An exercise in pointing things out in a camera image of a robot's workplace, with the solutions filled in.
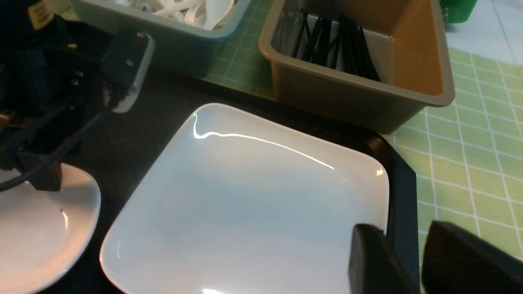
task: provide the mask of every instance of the black tray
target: black tray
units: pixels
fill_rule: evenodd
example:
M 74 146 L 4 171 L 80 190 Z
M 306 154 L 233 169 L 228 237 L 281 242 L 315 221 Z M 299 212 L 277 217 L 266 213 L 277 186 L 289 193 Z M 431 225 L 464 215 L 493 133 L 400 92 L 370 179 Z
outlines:
M 100 96 L 94 95 L 99 102 Z M 121 293 L 99 264 L 101 243 L 138 183 L 181 124 L 198 107 L 223 103 L 377 159 L 390 183 L 387 239 L 419 285 L 416 175 L 377 133 L 191 77 L 151 69 L 131 111 L 110 116 L 84 139 L 82 155 L 64 162 L 90 173 L 101 189 L 98 225 L 85 253 L 42 293 Z M 100 105 L 89 105 L 95 112 Z

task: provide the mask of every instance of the cutting mat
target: cutting mat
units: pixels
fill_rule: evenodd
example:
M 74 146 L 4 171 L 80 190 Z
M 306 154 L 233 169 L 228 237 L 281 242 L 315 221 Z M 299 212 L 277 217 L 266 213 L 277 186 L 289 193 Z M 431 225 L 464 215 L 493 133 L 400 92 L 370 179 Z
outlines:
M 253 0 L 207 81 L 272 99 L 270 63 L 257 45 L 271 2 Z M 438 219 L 523 259 L 523 69 L 449 52 L 455 102 L 385 136 L 418 175 L 420 257 Z

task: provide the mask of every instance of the white plate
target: white plate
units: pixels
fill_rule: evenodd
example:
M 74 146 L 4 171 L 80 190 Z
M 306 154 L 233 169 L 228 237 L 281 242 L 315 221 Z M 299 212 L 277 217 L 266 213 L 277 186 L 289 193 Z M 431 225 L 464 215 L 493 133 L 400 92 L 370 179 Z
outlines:
M 35 293 L 76 263 L 93 235 L 100 189 L 86 172 L 62 164 L 60 192 L 22 184 L 0 193 L 0 293 Z M 0 182 L 17 172 L 0 171 Z
M 349 293 L 356 223 L 386 229 L 375 159 L 208 104 L 176 133 L 109 230 L 126 293 Z

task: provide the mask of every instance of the label sticker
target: label sticker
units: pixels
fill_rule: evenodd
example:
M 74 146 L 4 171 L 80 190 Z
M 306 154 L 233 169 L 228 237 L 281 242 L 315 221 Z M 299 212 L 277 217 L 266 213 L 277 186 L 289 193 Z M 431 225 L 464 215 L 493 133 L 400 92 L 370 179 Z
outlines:
M 29 6 L 27 10 L 35 30 L 44 28 L 53 20 L 53 12 L 47 5 L 47 0 L 41 0 L 33 6 Z

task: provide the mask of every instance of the tan plastic bin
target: tan plastic bin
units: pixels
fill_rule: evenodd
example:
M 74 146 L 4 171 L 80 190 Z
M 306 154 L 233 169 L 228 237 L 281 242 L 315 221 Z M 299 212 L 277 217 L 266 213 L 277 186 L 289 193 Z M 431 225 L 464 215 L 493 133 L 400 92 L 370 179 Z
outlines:
M 344 13 L 361 25 L 383 83 L 290 57 L 302 8 L 309 17 L 335 24 Z M 382 133 L 393 132 L 425 106 L 454 100 L 437 0 L 274 0 L 259 48 L 272 62 L 280 102 Z

